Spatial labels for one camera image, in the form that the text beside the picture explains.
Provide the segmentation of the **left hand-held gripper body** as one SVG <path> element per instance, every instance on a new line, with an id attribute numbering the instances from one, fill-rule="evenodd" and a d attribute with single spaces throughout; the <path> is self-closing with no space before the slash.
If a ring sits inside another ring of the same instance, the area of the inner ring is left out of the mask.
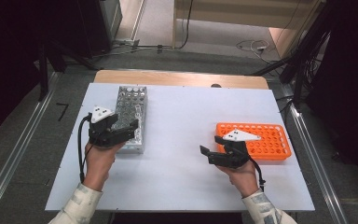
<path id="1" fill-rule="evenodd" d="M 98 147 L 110 147 L 108 140 L 113 136 L 113 125 L 118 114 L 112 109 L 94 106 L 89 122 L 89 142 Z"/>

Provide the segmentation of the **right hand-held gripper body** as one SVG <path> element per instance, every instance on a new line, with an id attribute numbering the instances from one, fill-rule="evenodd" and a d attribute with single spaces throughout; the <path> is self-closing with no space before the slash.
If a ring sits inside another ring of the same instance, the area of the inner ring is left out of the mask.
<path id="1" fill-rule="evenodd" d="M 229 133 L 221 136 L 227 142 L 221 145 L 224 153 L 212 152 L 208 155 L 208 162 L 213 165 L 223 166 L 227 168 L 239 168 L 252 158 L 247 150 L 247 141 L 258 141 L 261 139 L 259 135 L 247 133 L 238 129 L 234 129 Z"/>

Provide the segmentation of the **metal test tube rack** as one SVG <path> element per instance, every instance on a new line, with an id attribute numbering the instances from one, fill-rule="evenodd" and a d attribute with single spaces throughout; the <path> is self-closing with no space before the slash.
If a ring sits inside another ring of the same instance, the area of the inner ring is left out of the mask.
<path id="1" fill-rule="evenodd" d="M 147 107 L 147 88 L 146 86 L 120 86 L 118 89 L 116 113 L 118 121 L 114 128 L 126 128 L 134 121 L 135 106 L 142 107 L 142 123 L 134 132 L 134 137 L 127 141 L 126 145 L 118 152 L 119 154 L 143 154 L 144 149 L 144 132 L 145 117 Z"/>

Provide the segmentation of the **orange test tube rack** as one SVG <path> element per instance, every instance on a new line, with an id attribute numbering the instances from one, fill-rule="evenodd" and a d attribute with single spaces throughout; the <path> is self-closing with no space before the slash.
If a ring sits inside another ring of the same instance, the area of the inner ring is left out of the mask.
<path id="1" fill-rule="evenodd" d="M 215 133 L 224 136 L 234 129 L 260 137 L 246 140 L 248 152 L 255 160 L 283 161 L 292 155 L 284 128 L 279 124 L 219 122 Z"/>

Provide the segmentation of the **person's right hand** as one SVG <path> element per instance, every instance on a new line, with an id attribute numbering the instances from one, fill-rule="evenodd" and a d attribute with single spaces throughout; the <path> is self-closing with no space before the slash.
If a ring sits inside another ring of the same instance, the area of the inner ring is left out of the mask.
<path id="1" fill-rule="evenodd" d="M 218 166 L 218 169 L 228 175 L 229 181 L 246 198 L 259 190 L 255 176 L 255 166 L 247 161 L 243 166 L 233 169 Z"/>

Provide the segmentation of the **person's left hand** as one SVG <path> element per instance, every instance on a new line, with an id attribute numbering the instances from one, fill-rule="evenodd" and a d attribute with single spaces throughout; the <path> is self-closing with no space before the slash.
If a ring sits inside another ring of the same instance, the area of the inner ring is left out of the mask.
<path id="1" fill-rule="evenodd" d="M 115 162 L 117 152 L 124 143 L 113 147 L 96 147 L 91 143 L 85 146 L 87 172 L 83 184 L 97 191 L 103 189 L 103 185 L 109 176 L 112 164 Z"/>

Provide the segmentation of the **white board sheet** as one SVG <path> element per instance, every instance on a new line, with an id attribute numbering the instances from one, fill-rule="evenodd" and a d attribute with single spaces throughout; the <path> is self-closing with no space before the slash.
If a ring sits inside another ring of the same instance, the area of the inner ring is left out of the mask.
<path id="1" fill-rule="evenodd" d="M 113 108 L 120 84 L 91 83 L 78 112 L 46 204 L 58 211 L 79 182 L 77 130 L 95 105 Z M 144 154 L 120 154 L 98 210 L 117 212 L 238 212 L 245 206 L 226 174 L 208 163 L 200 145 L 215 149 L 218 122 L 283 125 L 271 90 L 147 86 Z M 278 208 L 313 211 L 296 155 L 259 161 L 265 192 Z"/>

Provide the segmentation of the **wooden table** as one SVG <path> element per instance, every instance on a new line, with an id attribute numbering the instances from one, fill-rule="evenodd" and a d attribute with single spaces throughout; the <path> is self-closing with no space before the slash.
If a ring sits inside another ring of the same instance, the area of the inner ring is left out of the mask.
<path id="1" fill-rule="evenodd" d="M 101 70 L 96 73 L 94 82 L 193 87 L 220 86 L 221 88 L 258 90 L 269 88 L 263 77 L 147 70 Z"/>

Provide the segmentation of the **black metal stand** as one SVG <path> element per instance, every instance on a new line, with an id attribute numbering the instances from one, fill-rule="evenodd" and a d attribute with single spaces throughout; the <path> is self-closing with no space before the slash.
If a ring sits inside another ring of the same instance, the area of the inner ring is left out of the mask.
<path id="1" fill-rule="evenodd" d="M 99 71 L 101 67 L 88 62 L 86 59 L 80 57 L 69 48 L 65 47 L 56 40 L 45 40 L 38 45 L 38 62 L 39 62 L 39 76 L 40 76 L 40 95 L 38 101 L 44 100 L 49 91 L 48 84 L 48 63 L 51 64 L 56 72 L 64 72 L 67 64 L 63 56 L 69 56 L 77 63 L 84 65 L 89 70 Z"/>

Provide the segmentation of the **grey power strip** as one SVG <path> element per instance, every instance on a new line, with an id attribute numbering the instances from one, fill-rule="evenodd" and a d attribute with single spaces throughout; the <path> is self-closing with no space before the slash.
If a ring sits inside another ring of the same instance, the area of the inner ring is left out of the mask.
<path id="1" fill-rule="evenodd" d="M 113 41 L 114 46 L 130 46 L 130 47 L 137 47 L 139 45 L 140 40 L 139 39 L 115 39 Z"/>

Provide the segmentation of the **dark grey cabinet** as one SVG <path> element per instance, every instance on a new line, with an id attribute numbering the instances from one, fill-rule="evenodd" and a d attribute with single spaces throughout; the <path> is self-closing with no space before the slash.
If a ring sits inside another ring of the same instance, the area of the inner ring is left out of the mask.
<path id="1" fill-rule="evenodd" d="M 119 0 L 77 0 L 88 58 L 110 51 L 122 21 Z"/>

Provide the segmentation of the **light metal strip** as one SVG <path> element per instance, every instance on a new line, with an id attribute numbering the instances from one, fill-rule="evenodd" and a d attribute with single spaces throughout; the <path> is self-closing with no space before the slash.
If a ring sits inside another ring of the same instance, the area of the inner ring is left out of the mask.
<path id="1" fill-rule="evenodd" d="M 138 7 L 137 7 L 137 13 L 136 13 L 136 17 L 134 19 L 134 24 L 132 27 L 132 31 L 131 31 L 131 39 L 134 40 L 137 36 L 137 32 L 139 30 L 139 26 L 140 26 L 140 22 L 143 16 L 143 13 L 145 11 L 145 5 L 147 0 L 135 0 L 138 2 Z"/>

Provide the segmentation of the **black curtain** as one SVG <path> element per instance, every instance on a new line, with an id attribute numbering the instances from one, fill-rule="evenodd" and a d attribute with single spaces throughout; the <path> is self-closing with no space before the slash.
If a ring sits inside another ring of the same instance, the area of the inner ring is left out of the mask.
<path id="1" fill-rule="evenodd" d="M 336 134 L 333 145 L 358 165 L 358 0 L 330 0 L 334 24 L 307 105 Z"/>
<path id="2" fill-rule="evenodd" d="M 0 0 L 0 126 L 37 84 L 38 45 L 56 40 L 71 0 Z"/>

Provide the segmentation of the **light wooden furniture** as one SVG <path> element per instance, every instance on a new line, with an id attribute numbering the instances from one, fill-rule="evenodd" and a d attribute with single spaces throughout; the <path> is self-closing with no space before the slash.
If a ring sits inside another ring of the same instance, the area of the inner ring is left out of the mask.
<path id="1" fill-rule="evenodd" d="M 327 0 L 174 0 L 172 45 L 176 45 L 176 21 L 190 18 L 268 27 L 281 58 L 289 55 L 304 31 L 309 30 Z"/>

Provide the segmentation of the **metal floor rail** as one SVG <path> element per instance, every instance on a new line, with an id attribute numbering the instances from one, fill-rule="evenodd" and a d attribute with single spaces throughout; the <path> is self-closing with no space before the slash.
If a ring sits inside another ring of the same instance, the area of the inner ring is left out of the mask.
<path id="1" fill-rule="evenodd" d="M 37 126 L 42 119 L 54 92 L 56 91 L 57 84 L 61 77 L 62 73 L 53 72 L 51 74 L 48 80 L 49 90 L 46 93 L 46 96 L 36 104 L 31 117 L 28 119 L 19 139 L 16 142 L 16 145 L 12 148 L 7 161 L 0 171 L 0 200 L 3 197 L 18 165 L 21 162 L 22 156 L 34 135 L 34 132 L 37 129 Z"/>
<path id="2" fill-rule="evenodd" d="M 300 135 L 301 141 L 310 160 L 313 173 L 315 174 L 318 185 L 324 197 L 324 202 L 329 210 L 334 224 L 349 224 L 336 191 L 328 177 L 317 149 L 312 141 L 302 113 L 298 111 L 294 103 L 289 104 L 289 111 L 293 117 L 296 129 Z"/>

